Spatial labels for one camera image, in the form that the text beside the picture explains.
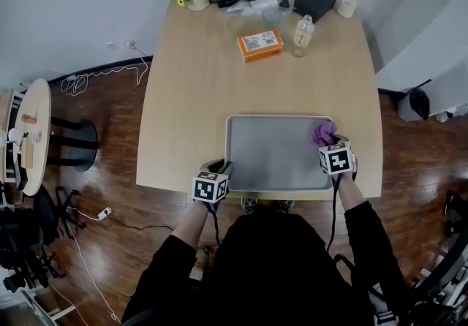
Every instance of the rectangular tray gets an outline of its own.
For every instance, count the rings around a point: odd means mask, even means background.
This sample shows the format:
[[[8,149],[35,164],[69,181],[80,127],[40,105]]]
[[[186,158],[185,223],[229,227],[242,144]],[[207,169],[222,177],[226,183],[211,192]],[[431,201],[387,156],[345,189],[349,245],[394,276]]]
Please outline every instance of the rectangular tray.
[[[332,183],[320,167],[310,137],[329,117],[231,115],[226,120],[225,159],[233,163],[229,188],[244,192],[327,191]]]

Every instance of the black sleeve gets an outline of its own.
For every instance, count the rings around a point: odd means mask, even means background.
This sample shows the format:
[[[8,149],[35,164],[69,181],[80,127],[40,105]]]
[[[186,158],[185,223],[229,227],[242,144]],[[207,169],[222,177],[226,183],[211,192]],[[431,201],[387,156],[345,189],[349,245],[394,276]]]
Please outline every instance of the black sleeve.
[[[369,202],[349,209],[344,216],[354,254],[355,278],[367,288],[380,283],[388,308],[397,314],[405,312],[410,292],[380,218]]]
[[[143,271],[134,295],[125,309],[122,322],[141,311],[164,307],[167,302],[180,303],[190,272],[197,261],[196,250],[170,235],[154,254],[148,269]]]

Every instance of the white vase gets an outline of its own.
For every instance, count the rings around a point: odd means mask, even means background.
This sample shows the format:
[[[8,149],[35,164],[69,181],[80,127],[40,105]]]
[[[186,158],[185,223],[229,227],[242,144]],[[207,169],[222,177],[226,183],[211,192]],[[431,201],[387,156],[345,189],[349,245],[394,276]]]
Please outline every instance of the white vase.
[[[200,10],[205,10],[210,5],[208,0],[190,0],[187,2],[187,6],[190,10],[199,12]]]

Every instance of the trash bin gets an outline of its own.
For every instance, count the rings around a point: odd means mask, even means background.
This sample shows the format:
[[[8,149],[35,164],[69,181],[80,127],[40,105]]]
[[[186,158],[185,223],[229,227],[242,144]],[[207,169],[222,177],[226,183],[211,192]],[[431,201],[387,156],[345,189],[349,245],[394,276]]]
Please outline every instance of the trash bin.
[[[398,103],[398,115],[403,121],[424,121],[431,114],[429,98],[422,89],[416,88]]]

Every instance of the purple cloth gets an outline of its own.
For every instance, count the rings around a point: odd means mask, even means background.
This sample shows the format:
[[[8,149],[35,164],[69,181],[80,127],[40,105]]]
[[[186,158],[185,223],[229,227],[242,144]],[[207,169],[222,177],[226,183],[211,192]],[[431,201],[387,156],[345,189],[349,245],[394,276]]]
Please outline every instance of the purple cloth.
[[[318,146],[333,145],[336,143],[336,139],[333,137],[336,131],[338,131],[338,127],[336,127],[335,122],[327,121],[315,128],[312,133],[311,143]]]

